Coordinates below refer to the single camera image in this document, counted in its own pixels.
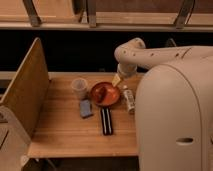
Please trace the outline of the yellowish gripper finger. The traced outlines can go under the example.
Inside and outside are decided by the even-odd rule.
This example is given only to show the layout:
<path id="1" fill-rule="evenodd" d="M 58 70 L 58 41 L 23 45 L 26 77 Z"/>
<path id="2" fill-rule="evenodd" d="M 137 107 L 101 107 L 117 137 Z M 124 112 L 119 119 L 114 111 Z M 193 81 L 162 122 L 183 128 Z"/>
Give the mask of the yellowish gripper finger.
<path id="1" fill-rule="evenodd" d="M 118 86 L 121 82 L 123 81 L 122 77 L 119 76 L 118 74 L 115 74 L 113 79 L 112 79 L 112 86 L 116 87 Z"/>

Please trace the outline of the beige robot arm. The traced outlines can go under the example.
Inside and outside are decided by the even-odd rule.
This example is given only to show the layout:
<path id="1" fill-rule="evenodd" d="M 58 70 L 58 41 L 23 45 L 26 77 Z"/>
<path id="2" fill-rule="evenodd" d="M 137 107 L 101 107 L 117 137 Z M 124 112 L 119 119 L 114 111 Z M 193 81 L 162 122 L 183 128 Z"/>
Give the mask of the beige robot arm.
<path id="1" fill-rule="evenodd" d="M 114 51 L 115 85 L 141 67 L 135 95 L 140 171 L 210 171 L 213 46 L 148 48 L 134 38 Z"/>

